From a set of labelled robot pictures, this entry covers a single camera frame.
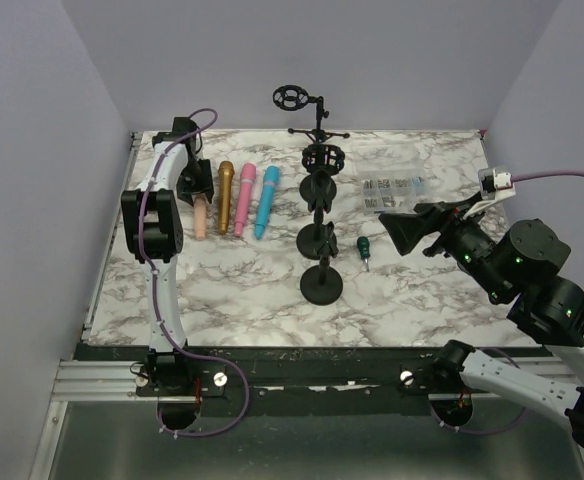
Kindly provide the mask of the gold microphone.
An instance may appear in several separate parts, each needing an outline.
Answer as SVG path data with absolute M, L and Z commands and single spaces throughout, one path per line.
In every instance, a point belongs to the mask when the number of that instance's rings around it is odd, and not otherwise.
M 218 169 L 220 180 L 218 233 L 220 235 L 226 235 L 229 229 L 234 174 L 232 162 L 222 161 L 220 163 Z

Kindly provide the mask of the beige microphone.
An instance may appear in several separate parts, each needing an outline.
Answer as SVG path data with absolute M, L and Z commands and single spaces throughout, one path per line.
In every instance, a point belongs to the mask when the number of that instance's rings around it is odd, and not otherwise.
M 197 195 L 194 200 L 194 235 L 197 240 L 206 238 L 207 202 L 204 195 Z

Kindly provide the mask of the pink microphone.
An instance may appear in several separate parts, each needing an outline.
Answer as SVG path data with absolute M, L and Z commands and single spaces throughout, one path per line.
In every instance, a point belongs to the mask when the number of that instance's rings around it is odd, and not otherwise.
M 256 166 L 253 163 L 245 163 L 240 174 L 240 188 L 234 221 L 234 235 L 241 237 L 247 222 L 248 211 L 251 204 L 252 188 L 256 179 Z

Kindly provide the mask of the teal microphone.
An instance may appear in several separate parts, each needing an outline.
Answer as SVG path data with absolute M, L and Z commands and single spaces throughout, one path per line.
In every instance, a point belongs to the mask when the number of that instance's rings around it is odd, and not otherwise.
M 257 240 L 261 240 L 264 236 L 279 180 L 280 169 L 273 165 L 269 166 L 263 177 L 261 197 L 256 214 L 254 234 Z

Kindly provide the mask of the black stand holding teal microphone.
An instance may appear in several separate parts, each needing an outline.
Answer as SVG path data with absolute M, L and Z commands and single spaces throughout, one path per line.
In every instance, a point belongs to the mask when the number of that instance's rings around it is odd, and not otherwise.
M 313 213 L 313 223 L 303 227 L 296 238 L 299 252 L 308 259 L 318 260 L 317 250 L 324 233 L 324 215 L 329 213 L 337 194 L 337 187 L 325 168 L 307 175 L 300 184 L 300 195 Z

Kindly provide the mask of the black stand holding beige microphone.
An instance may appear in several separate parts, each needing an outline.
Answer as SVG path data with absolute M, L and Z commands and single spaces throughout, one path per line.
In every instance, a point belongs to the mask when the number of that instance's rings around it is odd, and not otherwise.
M 326 306 L 341 296 L 343 291 L 342 277 L 337 270 L 330 266 L 330 261 L 338 253 L 334 223 L 328 222 L 317 250 L 319 263 L 308 268 L 300 280 L 300 291 L 308 302 L 318 306 Z

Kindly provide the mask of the black round-base shock mount stand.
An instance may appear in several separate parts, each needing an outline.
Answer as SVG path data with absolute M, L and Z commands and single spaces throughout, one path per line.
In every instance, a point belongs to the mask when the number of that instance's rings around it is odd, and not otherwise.
M 302 180 L 299 191 L 310 211 L 318 206 L 330 211 L 337 193 L 333 176 L 344 168 L 344 163 L 345 154 L 336 145 L 312 144 L 303 150 L 302 165 L 308 175 Z

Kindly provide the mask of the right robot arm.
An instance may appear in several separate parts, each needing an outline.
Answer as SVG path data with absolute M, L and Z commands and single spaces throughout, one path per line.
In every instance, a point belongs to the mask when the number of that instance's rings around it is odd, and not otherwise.
M 509 306 L 508 320 L 559 357 L 580 383 L 541 378 L 455 340 L 435 356 L 433 382 L 446 392 L 495 393 L 568 429 L 584 449 L 584 291 L 559 274 L 571 249 L 539 219 L 519 221 L 494 241 L 481 214 L 471 210 L 477 201 L 422 203 L 411 214 L 382 213 L 379 220 L 402 256 L 434 235 L 424 255 L 453 258 L 492 304 Z

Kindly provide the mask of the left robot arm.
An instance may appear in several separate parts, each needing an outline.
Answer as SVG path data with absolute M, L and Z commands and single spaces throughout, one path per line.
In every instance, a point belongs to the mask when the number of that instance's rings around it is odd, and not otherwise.
M 203 128 L 193 115 L 176 117 L 172 129 L 152 138 L 154 159 L 139 184 L 121 194 L 126 245 L 141 265 L 150 311 L 146 369 L 161 365 L 159 382 L 173 395 L 186 393 L 192 368 L 179 356 L 187 346 L 176 286 L 184 232 L 177 202 L 193 207 L 214 197 L 211 163 L 200 156 Z

